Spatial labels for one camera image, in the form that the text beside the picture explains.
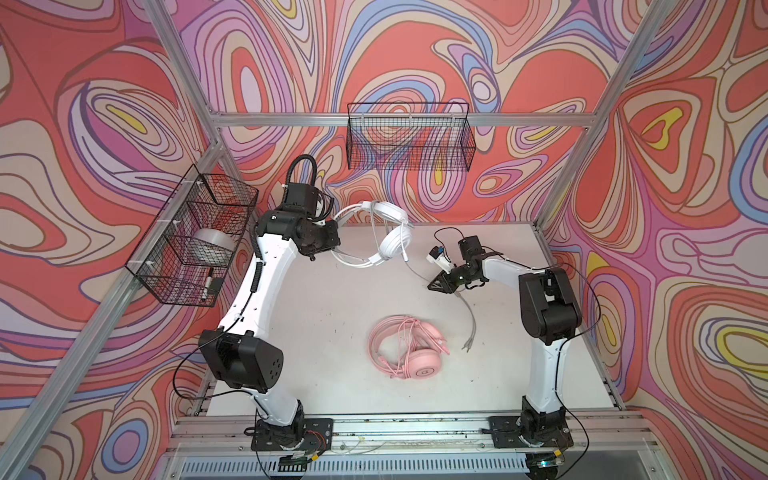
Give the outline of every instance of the pink ear cup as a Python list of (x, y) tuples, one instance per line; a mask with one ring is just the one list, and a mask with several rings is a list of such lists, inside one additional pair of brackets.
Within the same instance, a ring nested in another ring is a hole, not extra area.
[[(382, 341), (392, 335), (405, 334), (405, 343), (399, 346), (397, 364), (379, 355)], [(382, 320), (373, 327), (368, 337), (368, 354), (373, 365), (391, 378), (427, 379), (440, 371), (440, 354), (449, 354), (447, 342), (434, 325), (412, 316), (397, 315)]]
[(433, 349), (421, 349), (411, 352), (408, 357), (407, 378), (428, 379), (437, 375), (442, 361), (440, 354)]

